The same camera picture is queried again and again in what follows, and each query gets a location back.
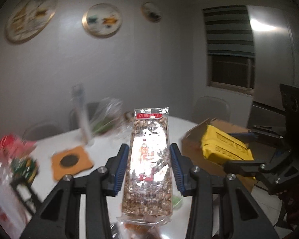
green vegetable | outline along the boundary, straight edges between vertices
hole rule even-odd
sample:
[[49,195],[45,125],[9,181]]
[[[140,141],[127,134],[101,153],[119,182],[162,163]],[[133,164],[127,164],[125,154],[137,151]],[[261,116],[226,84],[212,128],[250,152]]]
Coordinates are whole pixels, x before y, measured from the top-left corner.
[[171,197],[171,202],[173,204],[173,209],[179,209],[182,206],[182,200],[183,200],[183,198],[181,196],[173,195]]
[[105,132],[111,130],[114,126],[114,119],[110,117],[105,117],[103,120],[95,124],[95,126],[93,127],[93,133],[104,134]]

food package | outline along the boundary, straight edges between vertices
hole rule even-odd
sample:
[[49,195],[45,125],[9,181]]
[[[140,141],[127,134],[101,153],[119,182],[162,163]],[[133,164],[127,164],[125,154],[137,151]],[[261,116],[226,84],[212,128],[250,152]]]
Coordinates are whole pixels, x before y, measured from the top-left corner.
[[247,146],[238,139],[226,134],[218,128],[208,125],[202,137],[203,156],[222,165],[228,160],[253,160]]
[[9,238],[18,239],[27,224],[26,211],[5,173],[5,168],[0,167],[0,225]]
[[134,110],[120,221],[155,226],[170,220],[168,111],[168,108]]
[[159,228],[155,226],[119,222],[117,223],[117,227],[120,234],[120,237],[117,239],[162,239]]
[[3,180],[10,182],[13,178],[23,176],[32,184],[38,173],[38,164],[29,154],[35,149],[35,144],[35,141],[22,140],[14,134],[0,139],[0,169]]

snack bar package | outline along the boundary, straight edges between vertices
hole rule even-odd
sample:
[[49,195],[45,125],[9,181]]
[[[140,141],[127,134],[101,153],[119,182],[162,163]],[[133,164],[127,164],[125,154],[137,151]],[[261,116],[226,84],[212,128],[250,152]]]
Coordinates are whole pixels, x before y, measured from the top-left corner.
[[121,221],[163,225],[172,215],[169,108],[135,109]]

window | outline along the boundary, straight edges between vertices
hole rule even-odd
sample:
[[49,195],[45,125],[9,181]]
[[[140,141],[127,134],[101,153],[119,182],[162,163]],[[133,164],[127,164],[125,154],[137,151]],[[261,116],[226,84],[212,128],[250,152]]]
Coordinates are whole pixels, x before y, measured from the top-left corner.
[[255,53],[247,7],[203,9],[208,47],[208,85],[253,94]]
[[209,86],[253,94],[255,63],[253,58],[210,55]]

plastic wrapper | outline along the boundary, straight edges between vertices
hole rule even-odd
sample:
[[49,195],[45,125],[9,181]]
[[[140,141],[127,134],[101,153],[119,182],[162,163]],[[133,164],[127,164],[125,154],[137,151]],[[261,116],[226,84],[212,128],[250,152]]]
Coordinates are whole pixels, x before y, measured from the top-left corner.
[[113,239],[122,239],[119,227],[117,223],[111,224],[111,234]]
[[105,98],[100,102],[90,121],[94,135],[102,135],[121,126],[123,121],[122,104],[121,100],[113,98]]
[[0,225],[11,239],[18,239],[27,224],[26,212],[0,168]]
[[0,139],[1,180],[10,182],[12,178],[24,177],[32,184],[38,173],[38,165],[28,155],[35,149],[35,141],[21,140],[17,135],[7,135]]
[[173,204],[173,210],[180,209],[183,204],[183,196],[177,191],[172,197],[171,202]]
[[13,159],[28,156],[35,149],[35,141],[21,140],[9,134],[0,139],[0,163],[10,164]]
[[161,239],[158,227],[123,222],[117,223],[117,227],[119,228],[118,237],[113,237],[114,231],[111,229],[113,239]]
[[131,224],[163,225],[172,215],[168,108],[136,109],[125,173],[122,217]]

